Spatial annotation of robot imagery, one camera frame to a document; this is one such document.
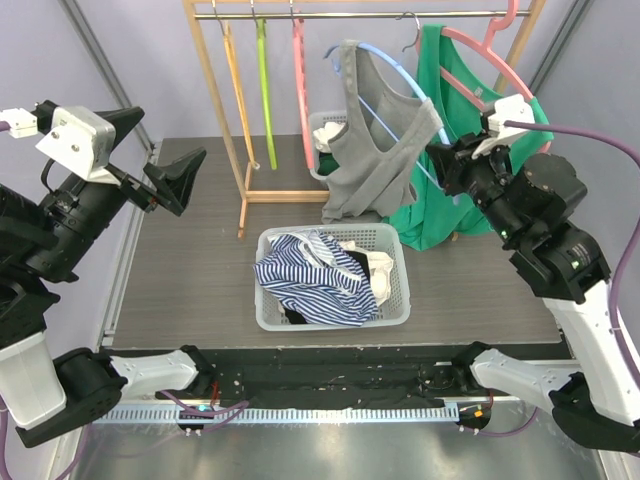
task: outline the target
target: gray plastic basket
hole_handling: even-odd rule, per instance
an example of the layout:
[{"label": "gray plastic basket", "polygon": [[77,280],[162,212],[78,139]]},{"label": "gray plastic basket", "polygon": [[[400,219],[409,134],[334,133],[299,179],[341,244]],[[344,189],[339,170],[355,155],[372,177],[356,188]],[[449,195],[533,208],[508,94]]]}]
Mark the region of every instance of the gray plastic basket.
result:
[{"label": "gray plastic basket", "polygon": [[[386,252],[393,260],[391,271],[391,297],[378,309],[378,315],[365,322],[362,327],[389,327],[400,325],[409,318],[409,280],[404,263],[402,245],[395,228],[383,223],[363,223],[353,225],[314,225],[306,227],[284,227],[265,230],[258,239],[256,262],[262,260],[271,251],[268,237],[277,233],[319,230],[333,235],[339,241],[354,240],[360,248],[369,251]],[[334,330],[341,327],[334,325],[291,325],[278,309],[278,300],[262,288],[256,281],[256,320],[265,330],[270,331],[306,331]]]},{"label": "gray plastic basket", "polygon": [[[309,135],[311,135],[311,145],[313,141],[313,132],[319,128],[325,126],[327,122],[340,122],[347,123],[347,112],[344,110],[336,110],[335,112],[318,112],[309,115]],[[318,174],[318,168],[320,167],[320,152],[313,147],[313,168],[309,170],[311,176],[319,182],[326,184],[325,177]]]}]

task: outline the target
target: white wall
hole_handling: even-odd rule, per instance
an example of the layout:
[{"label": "white wall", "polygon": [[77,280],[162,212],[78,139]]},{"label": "white wall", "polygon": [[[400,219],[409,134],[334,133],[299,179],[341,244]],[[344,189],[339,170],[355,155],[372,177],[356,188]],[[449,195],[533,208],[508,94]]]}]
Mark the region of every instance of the white wall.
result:
[{"label": "white wall", "polygon": [[[204,75],[196,56],[195,47],[185,18],[182,2],[171,0],[80,0],[85,15],[92,24],[110,61],[118,72],[125,89],[137,104],[145,105],[149,115],[144,125],[153,140],[165,137],[220,136],[213,106],[207,92]],[[526,8],[527,0],[520,2]],[[517,68],[522,78],[529,80],[553,34],[564,18],[570,1],[547,2],[532,35],[522,61]],[[438,2],[375,2],[300,4],[301,11],[449,11],[449,10],[503,10],[506,0],[475,0]],[[201,5],[201,11],[212,13],[210,5]],[[257,12],[288,12],[288,4],[256,4]],[[250,12],[245,4],[220,5],[219,13]],[[489,19],[450,19],[450,26],[482,38]],[[242,134],[231,77],[216,21],[201,22],[213,59],[213,66],[222,93],[228,121],[234,135]],[[518,18],[508,31],[498,34],[495,50],[503,57],[521,23]],[[328,61],[322,56],[330,47],[344,38],[367,41],[392,56],[400,57],[402,46],[413,41],[413,19],[330,19],[305,22],[305,57],[307,63],[307,89],[310,111],[340,109],[343,105],[339,81]],[[255,26],[251,20],[232,22],[240,71],[244,81],[250,127],[253,134],[263,135],[262,107],[255,55]],[[271,79],[274,133],[300,132],[293,70],[291,22],[276,20],[267,25],[269,70]],[[463,51],[471,68],[493,85],[496,72],[477,54]],[[405,59],[415,65],[415,58]]]},{"label": "white wall", "polygon": [[[538,95],[555,123],[605,132],[640,149],[638,18],[638,2],[593,2]],[[640,213],[638,167],[609,146],[576,137],[557,136],[552,152],[569,159],[589,188],[573,219],[595,236],[615,269]],[[620,309],[637,346],[639,289],[636,253],[623,279]],[[640,461],[624,458],[640,477]]]},{"label": "white wall", "polygon": [[[34,102],[45,99],[91,109],[117,108],[58,2],[5,0],[0,43],[0,109],[31,109]],[[138,172],[144,151],[135,136],[130,137],[113,159],[117,165]],[[34,148],[37,139],[14,140],[8,134],[0,135],[0,183],[39,202],[45,193],[39,177],[46,158]],[[53,170],[52,184],[57,185],[66,173],[59,166]],[[123,209],[78,265],[78,283],[48,285],[62,296],[45,316],[52,355],[96,345],[130,210]],[[45,478],[53,443],[27,450],[11,425],[7,458],[14,479]]]}]

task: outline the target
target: dark green cloth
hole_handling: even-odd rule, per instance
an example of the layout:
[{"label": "dark green cloth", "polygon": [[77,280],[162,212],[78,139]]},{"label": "dark green cloth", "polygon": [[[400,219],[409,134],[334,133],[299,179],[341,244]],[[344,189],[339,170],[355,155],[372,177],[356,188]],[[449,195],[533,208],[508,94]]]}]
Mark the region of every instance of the dark green cloth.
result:
[{"label": "dark green cloth", "polygon": [[318,165],[318,175],[322,175],[323,177],[333,173],[340,166],[330,153],[321,153],[318,162],[320,163],[320,165]]},{"label": "dark green cloth", "polygon": [[[441,25],[426,25],[422,29],[417,81],[424,93],[433,100],[449,140],[455,143],[466,133],[480,132],[480,114],[475,106],[441,77],[441,66],[469,90],[477,92],[484,103],[491,103],[502,97],[469,70],[456,51],[453,41],[442,36],[441,30]],[[549,123],[535,98],[531,101],[531,107],[537,123]],[[551,133],[529,132],[514,143],[511,147],[514,173],[527,158],[552,139]],[[426,153],[418,161],[436,177]],[[489,222],[467,195],[462,195],[459,204],[454,205],[452,198],[445,197],[417,166],[412,172],[411,183],[418,193],[418,201],[401,207],[394,215],[385,219],[396,228],[402,243],[416,250],[425,250],[446,240],[452,232],[478,235],[491,231]]]}]

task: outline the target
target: blue and white striped cloth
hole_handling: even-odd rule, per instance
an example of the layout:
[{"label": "blue and white striped cloth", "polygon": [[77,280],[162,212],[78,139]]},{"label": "blue and white striped cloth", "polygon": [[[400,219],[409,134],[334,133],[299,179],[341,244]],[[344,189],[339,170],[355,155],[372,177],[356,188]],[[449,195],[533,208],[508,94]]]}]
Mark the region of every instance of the blue and white striped cloth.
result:
[{"label": "blue and white striped cloth", "polygon": [[272,252],[254,265],[258,283],[309,323],[361,326],[378,313],[362,267],[316,230],[269,237]]}]

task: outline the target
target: gray tank top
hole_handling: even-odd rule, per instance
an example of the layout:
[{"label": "gray tank top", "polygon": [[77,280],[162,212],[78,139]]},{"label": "gray tank top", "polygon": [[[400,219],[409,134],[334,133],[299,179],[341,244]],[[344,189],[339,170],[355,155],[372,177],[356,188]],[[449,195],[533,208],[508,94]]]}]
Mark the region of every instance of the gray tank top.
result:
[{"label": "gray tank top", "polygon": [[[329,141],[340,167],[327,176],[329,201],[322,221],[377,222],[416,201],[411,172],[424,147],[442,127],[431,100],[421,102],[394,91],[358,41],[340,45],[347,123]],[[358,96],[398,137],[393,139]]]}]

